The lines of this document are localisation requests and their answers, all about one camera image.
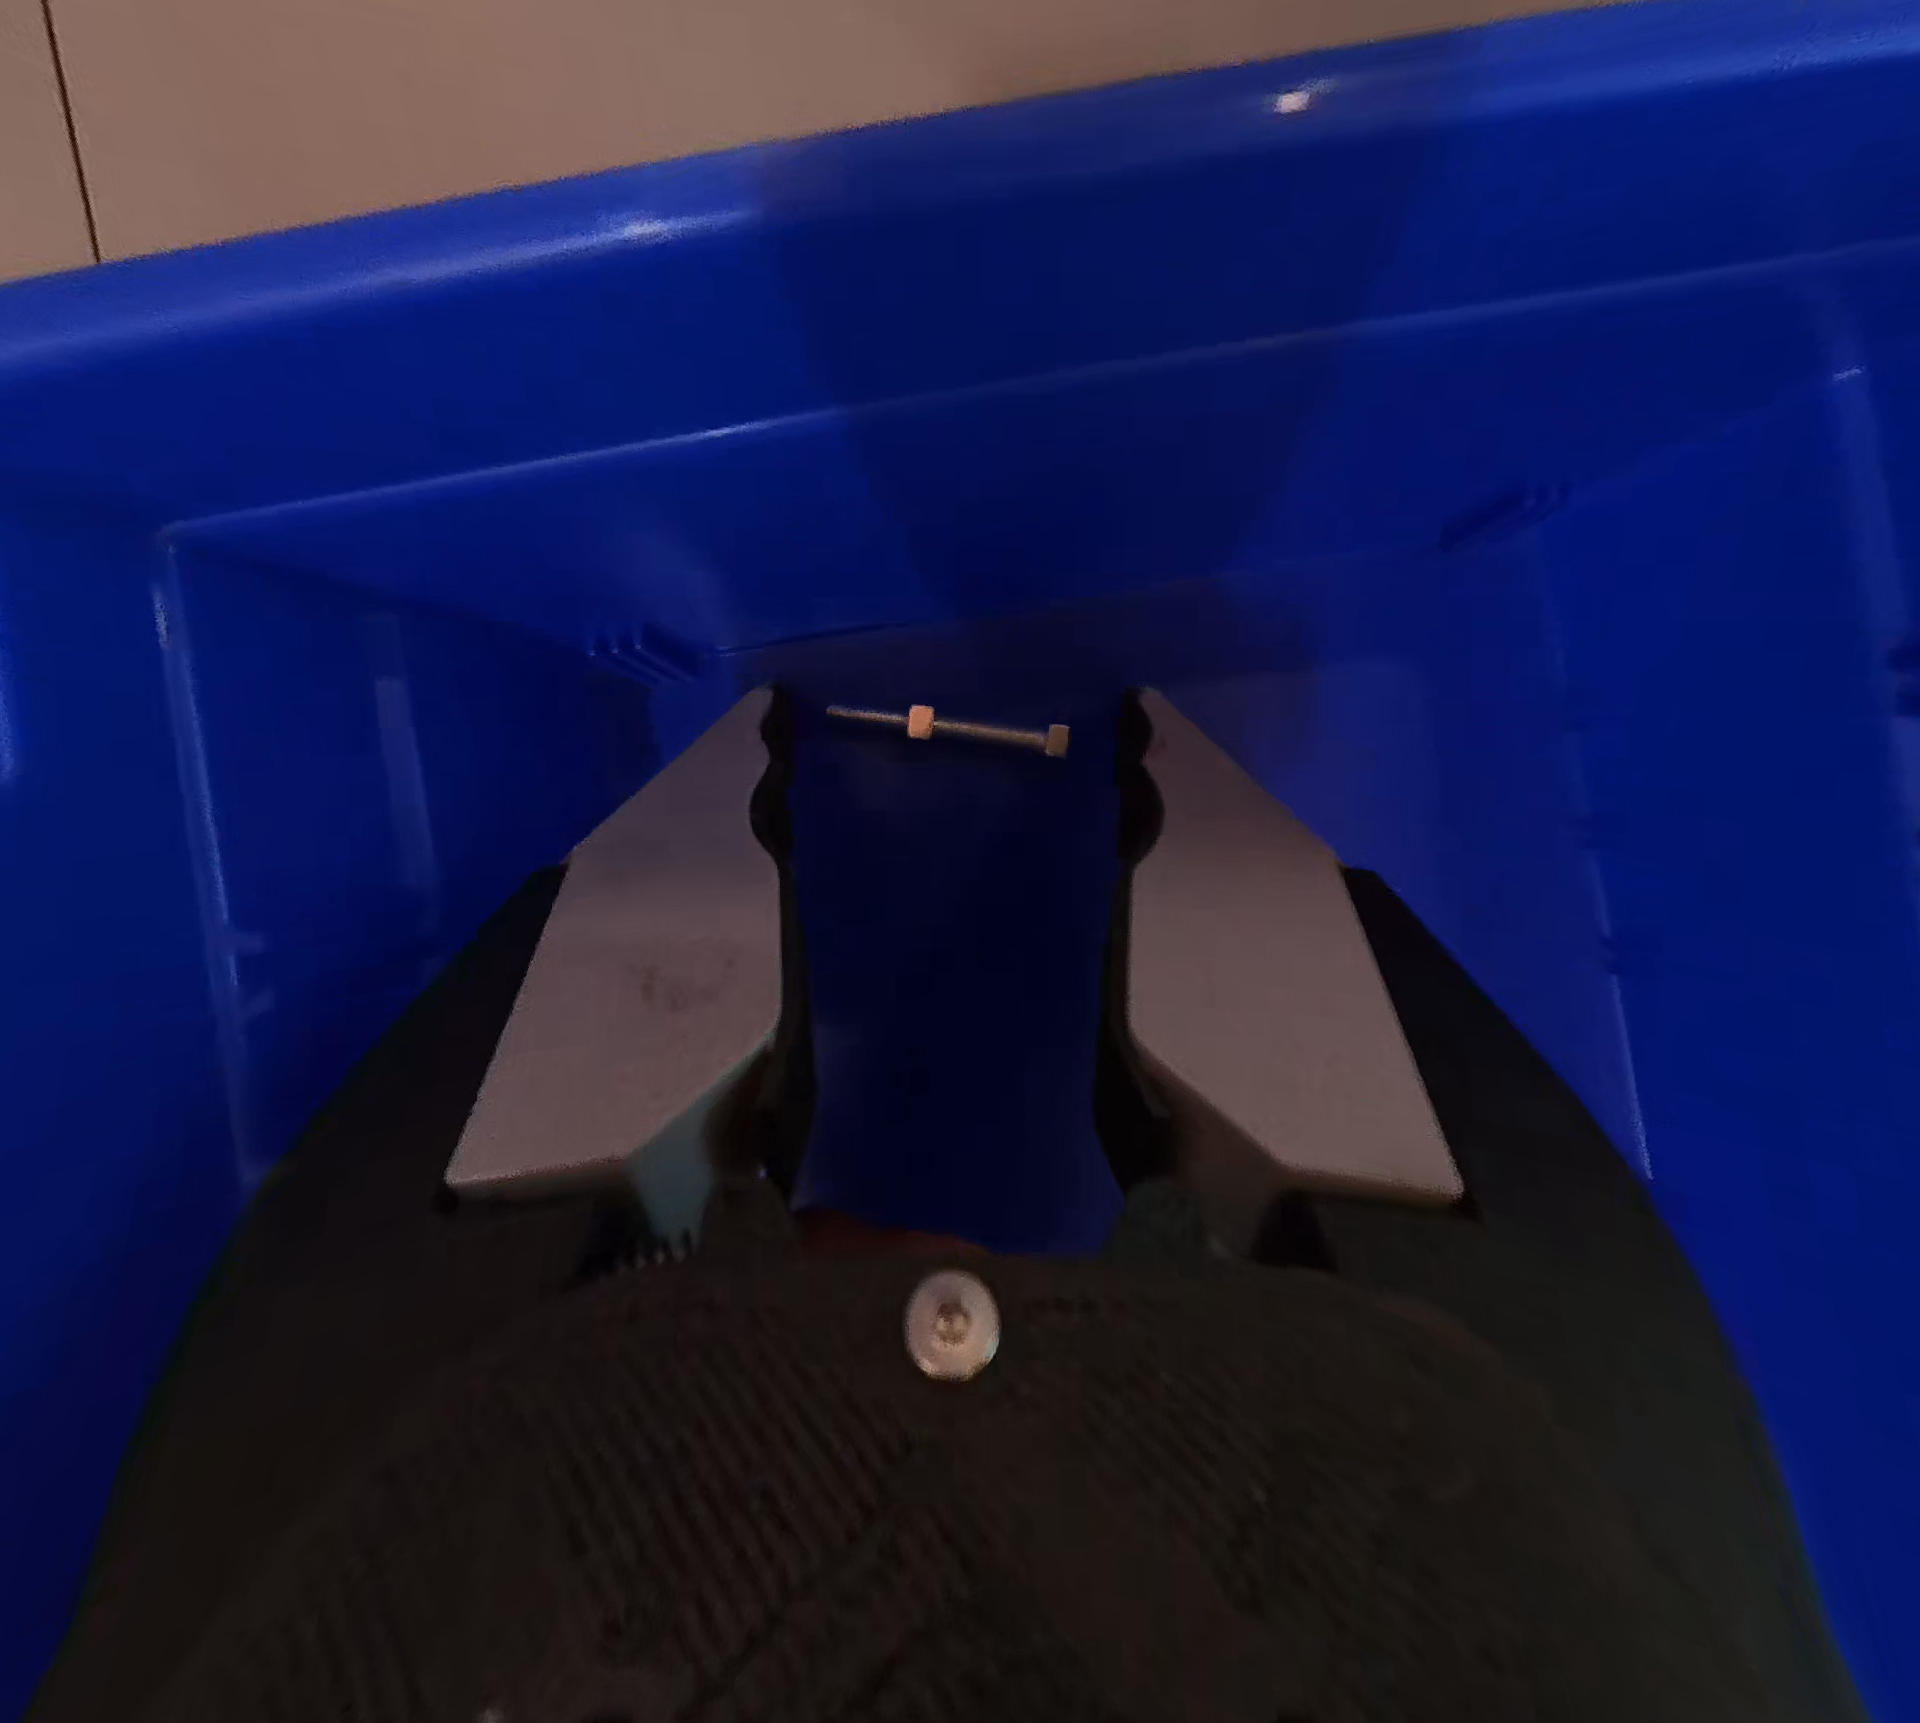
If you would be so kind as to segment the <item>blue plastic bin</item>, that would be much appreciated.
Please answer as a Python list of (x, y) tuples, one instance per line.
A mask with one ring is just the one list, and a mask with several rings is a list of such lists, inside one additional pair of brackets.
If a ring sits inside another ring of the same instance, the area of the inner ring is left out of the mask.
[(732, 661), (1067, 608), (1679, 1229), (1917, 1719), (1917, 0), (1657, 0), (2, 289), (2, 1716), (214, 1247)]

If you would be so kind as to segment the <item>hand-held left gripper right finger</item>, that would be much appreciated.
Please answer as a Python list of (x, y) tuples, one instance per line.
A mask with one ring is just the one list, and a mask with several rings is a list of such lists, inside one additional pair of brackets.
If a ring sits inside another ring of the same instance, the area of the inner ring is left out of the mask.
[(1125, 1193), (1191, 1200), (1230, 1256), (1330, 1256), (1322, 1216), (1462, 1219), (1468, 1184), (1322, 837), (1135, 689), (1098, 1135)]

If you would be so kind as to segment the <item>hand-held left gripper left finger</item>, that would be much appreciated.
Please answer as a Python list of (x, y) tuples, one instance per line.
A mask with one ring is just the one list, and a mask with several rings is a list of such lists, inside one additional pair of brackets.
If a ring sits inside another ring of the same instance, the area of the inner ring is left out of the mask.
[(782, 698), (737, 699), (566, 858), (446, 1168), (459, 1204), (628, 1194), (692, 1243), (722, 1175), (753, 1173), (743, 1126), (787, 990)]

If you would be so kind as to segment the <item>silver bolt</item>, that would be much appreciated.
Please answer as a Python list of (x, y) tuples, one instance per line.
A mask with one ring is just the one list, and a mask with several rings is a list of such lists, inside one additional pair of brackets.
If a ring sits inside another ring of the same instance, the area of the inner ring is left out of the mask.
[[(825, 717), (836, 724), (848, 728), (862, 728), (862, 730), (878, 730), (878, 733), (897, 733), (908, 741), (901, 720), (908, 712), (887, 712), (887, 709), (862, 709), (862, 706), (841, 706), (829, 702)], [(978, 720), (955, 720), (939, 713), (939, 735), (933, 741), (960, 741), (960, 745), (978, 745), (978, 747), (995, 747), (995, 751), (1020, 751), (1020, 754), (1035, 754), (1042, 759), (1067, 759), (1072, 747), (1072, 730), (1069, 724), (1048, 724), (1048, 728), (1013, 728), (1002, 723), (978, 723)]]

